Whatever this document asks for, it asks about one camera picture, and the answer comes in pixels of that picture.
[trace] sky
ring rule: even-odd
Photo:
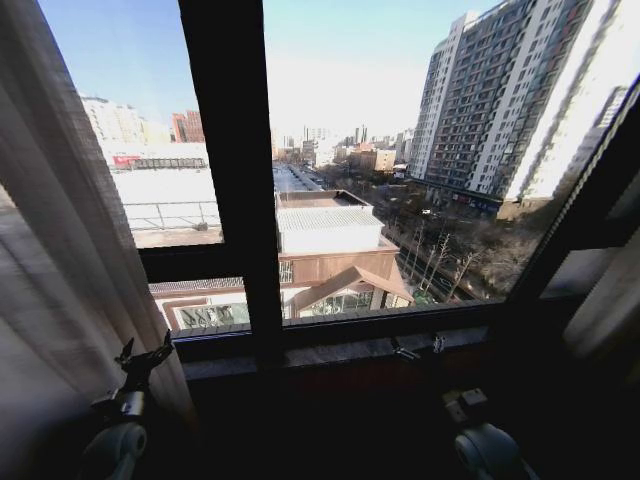
[[[198,109],[176,0],[39,2],[79,92],[166,125]],[[415,127],[433,48],[464,12],[497,3],[264,0],[272,128]]]

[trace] black window frame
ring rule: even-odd
[[[224,243],[140,249],[139,253],[150,283],[242,277],[251,320],[251,331],[175,339],[182,361],[239,353],[276,358],[284,348],[323,342],[479,325],[500,328],[524,321],[527,312],[538,312],[541,325],[549,321],[544,312],[565,312],[561,318],[566,320],[584,296],[540,298],[563,260],[572,250],[622,246],[640,225],[640,216],[635,213],[623,220],[607,219],[639,172],[637,162],[615,161],[616,157],[627,156],[625,152],[634,151],[634,130],[640,119],[636,80],[619,115],[603,135],[595,161],[585,167],[505,301],[387,310],[369,318],[285,328],[280,305],[262,2],[210,6],[207,2],[180,0],[179,5]],[[223,20],[213,21],[214,13],[215,18]]]

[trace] billboard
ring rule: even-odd
[[[139,155],[114,155],[113,162],[118,166],[130,165],[136,160],[140,160]]]

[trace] sheer curtain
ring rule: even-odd
[[[609,380],[640,384],[640,231],[614,256],[564,338]]]
[[[153,349],[166,326],[37,3],[0,0],[0,32],[0,447],[14,452],[0,455],[6,472],[27,461],[43,429],[121,384],[113,357],[123,343]],[[192,418],[175,354],[152,390]]]

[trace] glass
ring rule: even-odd
[[[632,0],[451,6],[264,3],[287,325],[506,298],[640,71]]]
[[[251,328],[240,277],[151,283],[149,290],[174,335],[211,335]]]
[[[41,0],[138,248],[223,241],[175,0]]]

